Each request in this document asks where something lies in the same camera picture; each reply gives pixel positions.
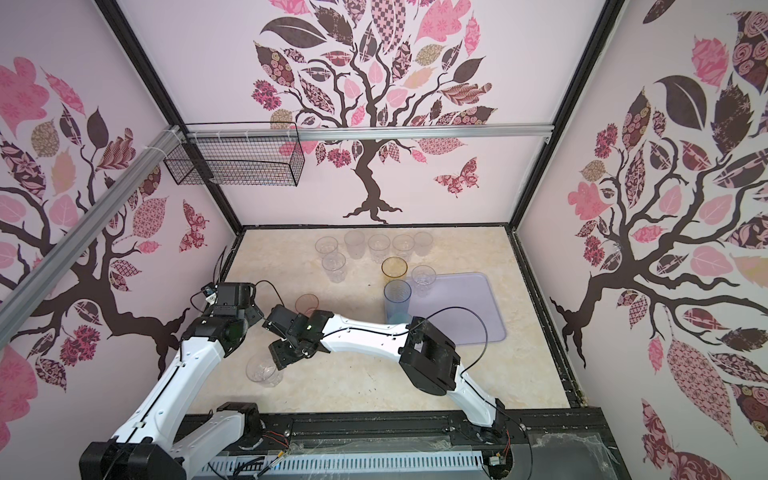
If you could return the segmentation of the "pink plastic cup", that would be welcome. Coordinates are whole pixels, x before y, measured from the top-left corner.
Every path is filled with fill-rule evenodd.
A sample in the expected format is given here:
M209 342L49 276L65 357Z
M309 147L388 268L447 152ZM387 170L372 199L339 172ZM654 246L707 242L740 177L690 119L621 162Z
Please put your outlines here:
M294 304L296 311L306 317L311 317L319 306L319 298L312 293L306 293L299 296Z

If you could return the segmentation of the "clear glass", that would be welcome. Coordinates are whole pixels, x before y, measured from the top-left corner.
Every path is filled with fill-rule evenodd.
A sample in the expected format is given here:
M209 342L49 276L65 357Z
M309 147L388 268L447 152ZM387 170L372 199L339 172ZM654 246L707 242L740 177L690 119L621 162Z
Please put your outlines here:
M253 355L245 367L245 375L251 382L264 388L273 388L283 380L280 371L270 355Z
M412 270L411 279L416 294L425 297L436 281L436 271L429 265L419 265Z

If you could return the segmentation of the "blue ribbed plastic cup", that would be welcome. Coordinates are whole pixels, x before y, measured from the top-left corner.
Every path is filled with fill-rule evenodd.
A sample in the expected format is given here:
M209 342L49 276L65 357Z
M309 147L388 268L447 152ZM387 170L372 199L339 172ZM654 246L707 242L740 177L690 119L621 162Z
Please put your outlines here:
M387 324L402 324L410 321L409 305L412 296L410 284L404 280L389 281L383 290Z

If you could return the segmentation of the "amber plastic cup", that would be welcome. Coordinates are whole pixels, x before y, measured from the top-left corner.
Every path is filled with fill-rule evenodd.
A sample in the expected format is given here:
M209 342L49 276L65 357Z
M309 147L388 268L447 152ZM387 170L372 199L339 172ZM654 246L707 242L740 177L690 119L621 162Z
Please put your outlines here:
M402 279L408 272L408 263L399 256L386 258L381 264L381 271L387 281Z

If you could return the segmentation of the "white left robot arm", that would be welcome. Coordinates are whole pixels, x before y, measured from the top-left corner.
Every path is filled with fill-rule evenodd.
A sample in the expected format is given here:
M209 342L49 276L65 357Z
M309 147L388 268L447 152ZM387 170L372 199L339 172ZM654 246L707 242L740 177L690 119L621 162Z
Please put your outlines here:
M93 442L79 459L83 479L192 479L222 450L245 437L261 441L264 426L254 403L234 402L181 440L176 436L213 370L264 318L252 283L221 283L215 300L182 335L171 365L138 409L107 441Z

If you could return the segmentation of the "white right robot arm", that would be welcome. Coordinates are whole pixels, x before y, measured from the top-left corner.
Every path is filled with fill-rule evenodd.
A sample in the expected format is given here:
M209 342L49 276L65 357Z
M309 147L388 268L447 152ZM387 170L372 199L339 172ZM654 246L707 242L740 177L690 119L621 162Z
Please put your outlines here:
M319 352L351 352L397 363L419 391L450 398L488 439L506 430L503 402L485 392L461 363L455 343L429 317L409 323L374 324L316 310L311 316L275 306L263 328L278 337L269 346L279 370Z

